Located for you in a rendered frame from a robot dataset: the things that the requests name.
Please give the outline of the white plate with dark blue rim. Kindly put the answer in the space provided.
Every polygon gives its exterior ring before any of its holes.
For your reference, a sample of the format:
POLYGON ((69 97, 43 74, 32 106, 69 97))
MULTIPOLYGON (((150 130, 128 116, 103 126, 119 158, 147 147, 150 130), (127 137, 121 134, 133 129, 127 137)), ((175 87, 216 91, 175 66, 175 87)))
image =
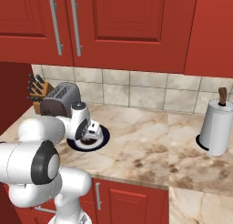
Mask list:
POLYGON ((110 133, 108 129, 102 125, 99 126, 100 133, 102 137, 100 139, 93 138, 82 138, 79 140, 67 139, 66 142, 68 146, 76 151, 81 152, 91 152, 95 150, 99 150, 103 146, 107 144, 110 139, 110 133))

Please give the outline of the white paper towel roll on holder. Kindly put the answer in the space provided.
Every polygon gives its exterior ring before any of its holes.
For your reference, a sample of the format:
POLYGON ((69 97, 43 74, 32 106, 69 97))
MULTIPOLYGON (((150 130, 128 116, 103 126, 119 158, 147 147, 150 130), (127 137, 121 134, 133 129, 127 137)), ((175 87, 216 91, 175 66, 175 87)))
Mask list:
POLYGON ((227 89, 218 89, 219 98, 208 102, 207 112, 197 144, 212 157, 223 155, 228 148, 231 125, 233 122, 233 104, 227 101, 227 89))

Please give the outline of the wooden knife block with black knives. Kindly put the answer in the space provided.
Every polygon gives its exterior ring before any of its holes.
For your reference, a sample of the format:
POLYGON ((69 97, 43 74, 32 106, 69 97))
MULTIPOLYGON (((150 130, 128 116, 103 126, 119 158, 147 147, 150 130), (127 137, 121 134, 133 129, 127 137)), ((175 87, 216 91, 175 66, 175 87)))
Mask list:
POLYGON ((49 83, 45 82, 40 75, 29 74, 27 81, 29 92, 28 100, 33 102, 35 112, 40 114, 40 105, 44 98, 54 89, 49 83))

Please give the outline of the red wall cupboard door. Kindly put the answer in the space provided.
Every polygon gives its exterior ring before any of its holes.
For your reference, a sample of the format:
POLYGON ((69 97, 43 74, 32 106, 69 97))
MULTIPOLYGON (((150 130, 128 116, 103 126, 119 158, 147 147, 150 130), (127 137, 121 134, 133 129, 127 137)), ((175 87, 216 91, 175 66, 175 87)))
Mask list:
POLYGON ((49 0, 0 0, 0 62, 72 66, 66 0, 55 0, 63 55, 56 47, 49 0))
POLYGON ((82 55, 76 66, 183 73, 197 0, 76 0, 82 55))

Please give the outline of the dark red tall side panel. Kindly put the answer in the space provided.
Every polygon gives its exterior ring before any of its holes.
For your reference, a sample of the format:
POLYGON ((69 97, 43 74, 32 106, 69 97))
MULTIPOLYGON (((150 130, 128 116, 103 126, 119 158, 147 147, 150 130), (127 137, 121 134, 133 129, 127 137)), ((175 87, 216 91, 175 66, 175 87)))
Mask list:
POLYGON ((0 135, 32 106, 26 99, 31 73, 30 64, 0 62, 0 135))

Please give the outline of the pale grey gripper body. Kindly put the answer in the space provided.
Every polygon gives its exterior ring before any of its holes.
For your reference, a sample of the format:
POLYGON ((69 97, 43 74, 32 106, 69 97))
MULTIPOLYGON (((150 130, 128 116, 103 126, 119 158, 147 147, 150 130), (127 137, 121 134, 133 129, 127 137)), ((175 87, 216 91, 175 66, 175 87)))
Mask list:
POLYGON ((85 136, 83 137, 83 140, 99 140, 102 137, 101 130, 99 129, 97 132, 94 132, 92 130, 89 130, 86 132, 85 136))

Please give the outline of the grey toaster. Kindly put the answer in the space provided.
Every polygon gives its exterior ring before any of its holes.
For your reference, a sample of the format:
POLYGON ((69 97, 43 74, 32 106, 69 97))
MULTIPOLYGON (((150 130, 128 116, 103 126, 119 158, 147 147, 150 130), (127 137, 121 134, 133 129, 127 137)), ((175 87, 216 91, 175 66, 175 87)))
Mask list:
POLYGON ((80 101, 78 86, 70 82, 62 82, 43 99, 40 104, 40 114, 52 117, 71 117, 72 104, 80 101))

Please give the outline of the red base cupboard door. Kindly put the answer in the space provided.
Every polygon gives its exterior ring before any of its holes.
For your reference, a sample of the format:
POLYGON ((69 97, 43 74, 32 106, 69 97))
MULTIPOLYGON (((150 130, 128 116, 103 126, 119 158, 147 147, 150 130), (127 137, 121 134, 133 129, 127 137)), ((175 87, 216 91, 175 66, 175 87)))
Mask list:
POLYGON ((100 182, 102 209, 97 209, 98 224, 169 224, 168 192, 127 183, 93 179, 100 182))

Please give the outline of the red base cupboard drawer front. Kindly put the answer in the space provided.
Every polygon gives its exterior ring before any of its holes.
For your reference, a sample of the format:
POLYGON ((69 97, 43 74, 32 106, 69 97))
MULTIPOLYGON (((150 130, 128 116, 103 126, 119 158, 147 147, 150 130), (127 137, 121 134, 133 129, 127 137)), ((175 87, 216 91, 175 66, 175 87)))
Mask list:
MULTIPOLYGON (((8 195, 8 186, 6 184, 3 185, 3 190, 4 193, 8 195)), ((6 197, 6 200, 15 210, 22 224, 47 224, 50 219, 54 217, 53 213, 44 212, 35 208, 17 208, 10 202, 8 196, 6 197)), ((92 223, 97 224, 95 203, 81 200, 80 204, 83 211, 91 218, 92 223)))

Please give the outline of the red wall cupboard side panel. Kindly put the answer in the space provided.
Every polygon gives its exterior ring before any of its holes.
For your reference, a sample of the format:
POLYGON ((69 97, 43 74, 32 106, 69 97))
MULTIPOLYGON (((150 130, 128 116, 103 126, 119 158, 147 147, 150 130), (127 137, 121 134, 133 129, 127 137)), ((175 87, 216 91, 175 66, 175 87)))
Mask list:
POLYGON ((185 74, 233 78, 233 0, 197 0, 185 74))

